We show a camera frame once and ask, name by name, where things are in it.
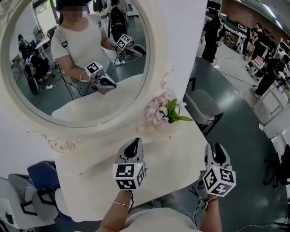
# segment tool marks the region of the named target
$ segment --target fluorescent light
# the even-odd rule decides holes
[[[278,27],[280,27],[281,29],[283,29],[281,23],[279,23],[277,20],[276,20],[276,23],[277,23]]]
[[[273,11],[269,8],[269,6],[265,5],[263,3],[264,7],[267,9],[267,11],[270,13],[270,15],[272,15],[272,17],[274,17],[276,19],[276,16],[274,15]]]

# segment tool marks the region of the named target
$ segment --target oval mirror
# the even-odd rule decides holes
[[[58,125],[90,127],[128,109],[150,56],[131,0],[33,0],[22,10],[7,59],[13,89],[31,111]]]

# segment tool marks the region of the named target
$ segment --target brick wall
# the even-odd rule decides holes
[[[222,13],[226,14],[232,19],[248,26],[249,28],[255,27],[256,23],[262,24],[263,28],[268,28],[271,34],[275,37],[275,42],[278,45],[281,38],[287,43],[290,40],[289,36],[285,34],[276,24],[266,19],[256,11],[240,4],[234,0],[223,0],[222,1]]]

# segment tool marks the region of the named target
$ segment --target white ornate mirror frame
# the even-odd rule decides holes
[[[60,139],[104,136],[132,122],[137,113],[141,113],[152,97],[162,88],[163,79],[169,71],[169,63],[166,26],[160,8],[156,0],[132,0],[147,30],[146,43],[150,54],[145,66],[148,72],[143,74],[147,77],[136,100],[116,118],[103,124],[96,121],[95,126],[90,127],[78,127],[77,123],[60,121],[42,113],[28,102],[16,83],[11,81],[14,78],[8,58],[9,45],[16,22],[30,2],[31,0],[2,0],[0,2],[0,93],[3,104],[32,130]]]

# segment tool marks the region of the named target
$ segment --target ceiling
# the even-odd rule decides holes
[[[263,3],[270,7],[282,25],[283,31],[290,36],[290,0],[241,0],[241,4],[255,10],[276,24],[274,18],[266,10]]]

